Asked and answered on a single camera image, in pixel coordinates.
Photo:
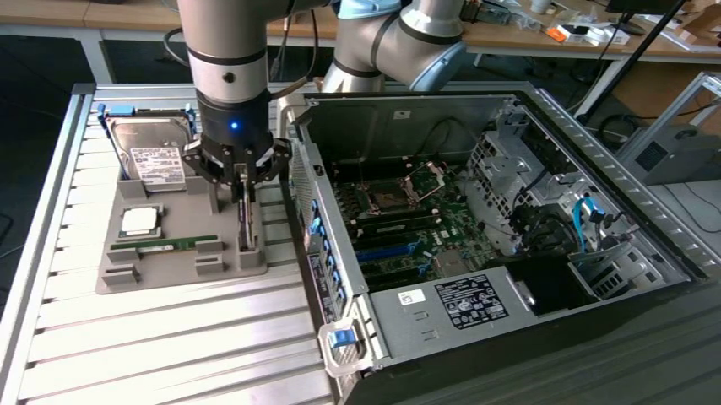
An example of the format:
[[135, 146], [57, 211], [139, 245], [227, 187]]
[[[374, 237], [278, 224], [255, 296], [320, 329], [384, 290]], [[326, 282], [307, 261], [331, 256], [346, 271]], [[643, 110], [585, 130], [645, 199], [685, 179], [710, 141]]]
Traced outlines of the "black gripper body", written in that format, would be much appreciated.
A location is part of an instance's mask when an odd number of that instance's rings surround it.
[[240, 103], [227, 103], [198, 95], [203, 134], [234, 148], [270, 148], [270, 101], [267, 94]]

